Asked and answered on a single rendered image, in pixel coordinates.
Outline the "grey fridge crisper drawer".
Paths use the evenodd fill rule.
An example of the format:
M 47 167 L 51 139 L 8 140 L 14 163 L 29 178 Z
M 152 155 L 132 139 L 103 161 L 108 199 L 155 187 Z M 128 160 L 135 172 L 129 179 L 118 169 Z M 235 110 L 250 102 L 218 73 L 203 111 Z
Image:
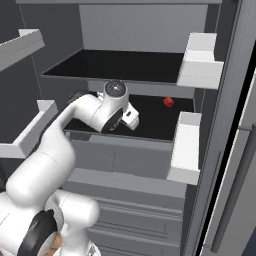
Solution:
M 170 164 L 170 151 L 118 147 L 113 171 L 140 177 L 165 179 Z
M 72 145 L 76 153 L 77 168 L 112 171 L 115 158 L 114 147 L 81 140 L 72 140 Z

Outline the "white fridge door bin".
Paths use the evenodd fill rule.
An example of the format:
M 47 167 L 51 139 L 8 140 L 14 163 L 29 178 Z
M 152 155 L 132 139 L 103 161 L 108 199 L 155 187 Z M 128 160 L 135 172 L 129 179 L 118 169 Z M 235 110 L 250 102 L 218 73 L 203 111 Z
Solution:
M 0 143 L 0 158 L 25 159 L 39 140 L 40 134 L 58 113 L 54 100 L 38 100 L 38 114 L 11 143 Z
M 214 56 L 216 33 L 191 33 L 179 70 L 177 85 L 217 90 L 224 63 Z
M 199 169 L 199 135 L 202 115 L 180 112 L 167 180 L 196 185 Z
M 19 29 L 19 36 L 0 44 L 0 72 L 45 46 L 39 29 Z

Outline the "dark grey fridge door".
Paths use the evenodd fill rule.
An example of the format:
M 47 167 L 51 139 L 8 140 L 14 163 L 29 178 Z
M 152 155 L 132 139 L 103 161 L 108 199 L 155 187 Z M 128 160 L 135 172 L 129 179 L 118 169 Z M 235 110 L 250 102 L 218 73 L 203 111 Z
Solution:
M 22 28 L 41 31 L 45 46 L 0 72 L 0 143 L 11 143 L 38 113 L 36 101 L 50 99 L 59 108 L 82 87 L 68 78 L 43 72 L 83 48 L 76 5 L 19 5 L 0 0 L 0 42 L 18 36 Z

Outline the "small red food item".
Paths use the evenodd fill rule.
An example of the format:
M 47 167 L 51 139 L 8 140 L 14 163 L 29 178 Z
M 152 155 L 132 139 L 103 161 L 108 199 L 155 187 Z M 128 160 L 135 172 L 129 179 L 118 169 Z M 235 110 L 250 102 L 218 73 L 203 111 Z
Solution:
M 174 105 L 174 100 L 170 96 L 167 96 L 163 99 L 163 103 L 166 107 L 171 108 Z

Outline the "grey open fridge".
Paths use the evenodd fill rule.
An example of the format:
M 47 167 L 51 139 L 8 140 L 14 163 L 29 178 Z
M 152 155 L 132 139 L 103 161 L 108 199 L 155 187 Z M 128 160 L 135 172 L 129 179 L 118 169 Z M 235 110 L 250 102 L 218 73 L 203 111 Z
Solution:
M 16 0 L 19 5 L 76 5 L 79 8 L 81 39 L 80 50 L 110 50 L 136 52 L 185 53 L 191 33 L 216 33 L 223 0 Z M 80 89 L 98 92 L 108 79 L 68 78 L 82 85 Z M 178 86 L 175 83 L 126 81 L 130 95 L 160 96 L 192 99 L 194 112 L 200 113 L 199 169 L 202 170 L 204 151 L 207 146 L 214 115 L 218 90 Z M 227 144 L 220 161 L 216 181 L 208 200 L 208 209 L 218 175 L 222 170 L 226 148 L 230 144 L 235 115 Z M 67 125 L 72 140 L 88 141 L 118 147 L 146 148 L 170 151 L 173 141 L 148 140 L 99 134 L 79 121 Z M 77 168 L 65 183 L 71 192 L 120 200 L 132 203 L 160 206 L 182 211 L 182 233 L 177 243 L 134 232 L 113 230 L 97 224 L 93 229 L 130 235 L 139 238 L 177 244 L 180 256 L 186 240 L 196 185 L 165 179 L 140 177 L 113 171 L 97 171 Z

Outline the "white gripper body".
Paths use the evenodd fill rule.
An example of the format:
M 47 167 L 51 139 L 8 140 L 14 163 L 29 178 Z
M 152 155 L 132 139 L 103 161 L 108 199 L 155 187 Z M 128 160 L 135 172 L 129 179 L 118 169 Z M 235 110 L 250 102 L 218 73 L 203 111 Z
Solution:
M 132 131 L 134 131 L 139 125 L 139 118 L 136 117 L 129 125 L 128 128 Z

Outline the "black fridge shelf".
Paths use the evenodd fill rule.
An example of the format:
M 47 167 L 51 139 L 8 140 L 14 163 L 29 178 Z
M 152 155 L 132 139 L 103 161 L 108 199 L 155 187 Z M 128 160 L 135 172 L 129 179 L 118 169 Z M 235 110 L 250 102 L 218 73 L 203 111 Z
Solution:
M 44 75 L 175 83 L 182 60 L 183 53 L 80 50 Z
M 171 107 L 167 107 L 164 97 L 160 96 L 130 95 L 129 100 L 139 112 L 138 127 L 132 131 L 119 124 L 108 132 L 109 136 L 172 141 L 180 112 L 194 112 L 193 100 L 187 98 L 173 98 Z

